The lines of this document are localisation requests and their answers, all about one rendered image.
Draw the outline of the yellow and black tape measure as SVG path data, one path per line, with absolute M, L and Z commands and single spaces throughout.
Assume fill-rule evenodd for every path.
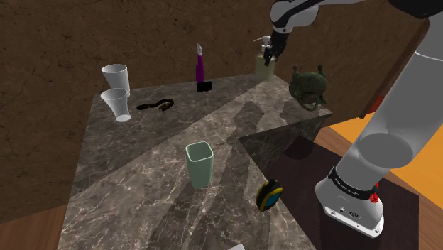
M 261 211 L 264 212 L 273 207 L 279 200 L 283 192 L 282 185 L 274 179 L 270 179 L 264 183 L 256 195 L 256 206 Z

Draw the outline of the pale green square cup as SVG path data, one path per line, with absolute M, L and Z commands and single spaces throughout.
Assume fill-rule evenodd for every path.
M 210 184 L 214 152 L 206 141 L 191 143 L 185 147 L 187 170 L 194 189 Z

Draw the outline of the dark green bronze vessel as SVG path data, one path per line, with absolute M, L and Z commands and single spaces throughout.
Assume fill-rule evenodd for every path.
M 295 98 L 301 107 L 308 111 L 314 111 L 320 104 L 326 104 L 324 92 L 327 88 L 327 79 L 323 66 L 317 67 L 318 72 L 306 72 L 300 74 L 298 67 L 294 65 L 292 81 L 289 84 L 289 93 Z

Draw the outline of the black curved tool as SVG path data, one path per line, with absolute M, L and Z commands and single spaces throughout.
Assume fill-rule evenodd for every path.
M 161 99 L 156 103 L 153 104 L 140 104 L 136 108 L 137 110 L 144 110 L 144 109 L 150 109 L 150 108 L 158 108 L 162 112 L 168 110 L 174 105 L 174 101 L 172 99 Z

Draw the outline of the pale green soap dispenser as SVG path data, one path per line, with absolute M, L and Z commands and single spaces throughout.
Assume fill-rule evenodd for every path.
M 270 47 L 270 39 L 271 37 L 268 35 L 264 35 L 261 38 L 257 38 L 254 42 L 261 40 L 261 52 L 256 56 L 256 77 L 260 81 L 269 80 L 272 76 L 274 76 L 274 68 L 275 68 L 275 58 L 272 57 L 268 66 L 265 65 L 264 52 L 266 48 Z

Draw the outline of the purple figure on black base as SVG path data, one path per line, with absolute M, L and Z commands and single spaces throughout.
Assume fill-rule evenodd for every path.
M 212 90 L 212 81 L 206 81 L 204 77 L 204 65 L 202 59 L 202 47 L 197 44 L 197 64 L 195 68 L 197 92 L 207 92 Z

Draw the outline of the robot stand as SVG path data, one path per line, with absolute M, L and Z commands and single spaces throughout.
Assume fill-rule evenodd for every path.
M 291 144 L 265 134 L 240 139 L 316 250 L 419 250 L 419 197 L 385 178 L 366 199 L 347 195 L 341 156 L 298 136 Z

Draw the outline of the white cup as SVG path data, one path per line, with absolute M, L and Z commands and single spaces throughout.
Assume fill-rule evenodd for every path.
M 102 74 L 111 88 L 126 89 L 130 95 L 128 68 L 123 64 L 112 64 L 102 68 Z
M 124 88 L 108 89 L 100 94 L 100 97 L 106 102 L 113 111 L 118 122 L 126 122 L 131 119 L 128 111 L 128 91 Z

